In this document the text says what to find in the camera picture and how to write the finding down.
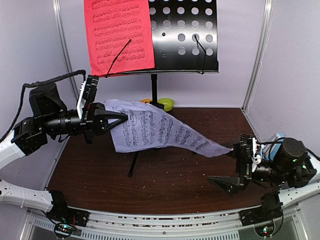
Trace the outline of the blue metronome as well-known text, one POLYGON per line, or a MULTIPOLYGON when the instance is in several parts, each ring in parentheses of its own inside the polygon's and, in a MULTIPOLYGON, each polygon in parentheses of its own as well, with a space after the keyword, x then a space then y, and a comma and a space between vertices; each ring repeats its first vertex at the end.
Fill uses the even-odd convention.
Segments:
MULTIPOLYGON (((276 132, 268 141, 269 142, 282 142, 284 140, 284 134, 281 132, 276 132)), ((267 144, 264 148, 263 155, 266 161, 273 161, 276 153, 278 152, 281 144, 275 143, 274 145, 267 144)))

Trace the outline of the white sheet music paper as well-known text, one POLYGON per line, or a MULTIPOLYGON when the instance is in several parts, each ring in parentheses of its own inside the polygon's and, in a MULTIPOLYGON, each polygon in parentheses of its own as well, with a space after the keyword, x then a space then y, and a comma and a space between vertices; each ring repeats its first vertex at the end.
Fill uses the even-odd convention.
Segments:
POLYGON ((106 110, 128 116, 127 121, 110 131, 117 153, 177 147, 212 158, 232 151, 151 104, 108 99, 104 106, 106 110))

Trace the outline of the red sheet music paper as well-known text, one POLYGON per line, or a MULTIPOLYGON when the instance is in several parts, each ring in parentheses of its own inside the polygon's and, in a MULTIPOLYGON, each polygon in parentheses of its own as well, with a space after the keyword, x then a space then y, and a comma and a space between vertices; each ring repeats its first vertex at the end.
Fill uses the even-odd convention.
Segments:
POLYGON ((92 75, 155 67, 147 0, 85 0, 83 4, 92 75))

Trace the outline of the black music stand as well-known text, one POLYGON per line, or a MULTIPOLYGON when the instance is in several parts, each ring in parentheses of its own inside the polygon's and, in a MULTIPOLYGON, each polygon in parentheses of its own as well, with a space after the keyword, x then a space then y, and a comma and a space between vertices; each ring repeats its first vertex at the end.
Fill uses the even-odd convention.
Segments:
POLYGON ((159 74, 217 73, 217 3, 214 0, 149 2, 155 67, 149 69, 153 105, 158 103, 159 74))

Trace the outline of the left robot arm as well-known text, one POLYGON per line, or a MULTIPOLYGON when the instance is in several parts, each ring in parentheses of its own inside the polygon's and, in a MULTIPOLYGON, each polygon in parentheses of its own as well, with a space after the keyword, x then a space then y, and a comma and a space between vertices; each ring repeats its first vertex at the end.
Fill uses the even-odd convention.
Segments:
POLYGON ((19 106, 9 129, 0 139, 0 167, 27 157, 48 143, 48 138, 83 135, 87 144, 126 122, 128 116, 109 111, 95 102, 98 76, 77 70, 44 81, 24 83, 19 106), (57 82, 81 75, 83 82, 76 109, 68 109, 62 101, 57 82))

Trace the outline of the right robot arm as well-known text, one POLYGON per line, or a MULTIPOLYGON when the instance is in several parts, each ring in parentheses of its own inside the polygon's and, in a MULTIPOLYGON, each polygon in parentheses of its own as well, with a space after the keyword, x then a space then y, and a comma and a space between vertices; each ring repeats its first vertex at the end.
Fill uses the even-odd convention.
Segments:
POLYGON ((320 158, 302 141, 292 137, 259 142, 255 137, 243 134, 230 155, 236 160, 237 177, 207 177, 209 183, 230 196, 245 190, 250 182, 258 186, 287 183, 290 188, 302 188, 320 173, 320 169, 312 164, 312 159, 320 158))

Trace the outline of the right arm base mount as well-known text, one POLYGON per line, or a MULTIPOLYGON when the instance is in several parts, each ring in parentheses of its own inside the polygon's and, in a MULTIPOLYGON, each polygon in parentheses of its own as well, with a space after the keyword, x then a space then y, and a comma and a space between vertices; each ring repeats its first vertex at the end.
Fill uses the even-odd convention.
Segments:
POLYGON ((257 207, 241 210, 239 218, 243 227, 252 225, 256 235, 266 239, 273 237, 280 230, 284 221, 284 212, 282 209, 263 212, 257 207))

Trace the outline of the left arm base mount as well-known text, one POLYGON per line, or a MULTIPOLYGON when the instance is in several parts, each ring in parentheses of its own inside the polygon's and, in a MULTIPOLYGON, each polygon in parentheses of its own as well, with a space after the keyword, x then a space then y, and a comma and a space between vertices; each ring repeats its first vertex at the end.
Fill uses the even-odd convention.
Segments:
POLYGON ((53 233, 60 239, 70 237, 78 227, 86 227, 90 213, 84 210, 70 208, 67 212, 55 214, 44 212, 45 217, 53 223, 53 233))

